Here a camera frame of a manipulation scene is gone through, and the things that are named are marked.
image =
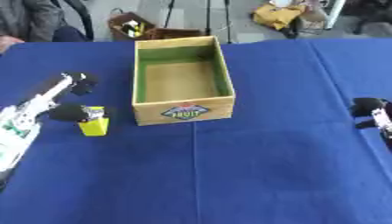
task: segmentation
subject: tripod leg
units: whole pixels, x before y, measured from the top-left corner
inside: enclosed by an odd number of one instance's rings
[[[225,8],[226,8],[226,25],[227,25],[227,43],[231,44],[232,39],[231,39],[231,27],[230,27],[230,11],[229,11],[229,6],[230,6],[230,0],[225,0]]]
[[[164,28],[167,28],[167,26],[169,25],[170,17],[172,16],[172,11],[175,2],[176,0],[171,0],[171,2],[169,3],[169,11],[167,12],[166,21],[164,22]]]
[[[206,1],[206,36],[211,35],[211,0]]]

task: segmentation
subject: floor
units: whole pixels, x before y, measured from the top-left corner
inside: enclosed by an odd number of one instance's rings
[[[139,16],[151,21],[153,24],[163,26],[165,23],[168,4],[171,0],[83,0],[90,9],[96,41],[110,41],[111,35],[107,21],[114,8],[124,11],[134,11]],[[169,27],[186,29],[206,29],[206,3],[207,0],[176,0],[171,14]],[[222,43],[228,40],[225,18],[224,0],[212,0],[212,30]],[[265,39],[284,39],[284,36],[269,28],[253,23],[249,13],[260,6],[263,0],[231,1],[230,17],[233,42],[248,43]],[[65,6],[66,20],[69,24],[83,30],[77,14]],[[390,37],[392,27],[388,24],[369,24],[364,34],[353,35],[351,30],[357,19],[355,17],[341,17],[330,31],[323,31],[319,35],[301,33],[301,38],[369,38]]]

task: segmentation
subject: bag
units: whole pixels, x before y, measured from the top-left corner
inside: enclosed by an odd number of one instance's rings
[[[253,20],[258,24],[267,25],[279,31],[289,26],[292,20],[305,12],[305,9],[306,6],[303,4],[279,8],[266,3],[255,11]]]

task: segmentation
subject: chair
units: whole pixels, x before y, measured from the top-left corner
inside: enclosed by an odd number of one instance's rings
[[[344,14],[360,18],[360,22],[353,29],[354,34],[361,34],[363,26],[369,23],[385,22],[392,25],[390,8],[392,0],[360,0],[345,9]]]
[[[81,0],[64,0],[67,4],[71,6],[75,11],[78,12],[81,22],[83,23],[83,26],[86,31],[86,37],[88,40],[93,41],[94,40],[94,29],[93,29],[93,22],[91,20],[90,13],[88,12],[88,8],[84,3],[81,2]],[[52,3],[56,5],[57,7],[61,8],[61,5],[59,3],[59,0],[52,0]]]

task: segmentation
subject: wooden box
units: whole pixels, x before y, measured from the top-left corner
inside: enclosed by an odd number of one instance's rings
[[[132,38],[128,36],[127,33],[123,32],[121,30],[122,25],[126,22],[129,22],[131,20],[135,20],[139,23],[144,23],[145,24],[145,32],[142,36],[137,37],[137,38]],[[124,41],[124,40],[145,40],[145,39],[151,39],[151,35],[147,33],[148,30],[155,28],[155,25],[150,23],[149,21],[145,20],[142,17],[139,17],[137,14],[133,12],[127,12],[123,13],[121,15],[117,15],[115,17],[112,17],[108,21],[108,27],[110,31],[112,32],[113,40],[117,41]]]
[[[234,103],[217,38],[136,42],[132,106],[138,125],[229,118]]]

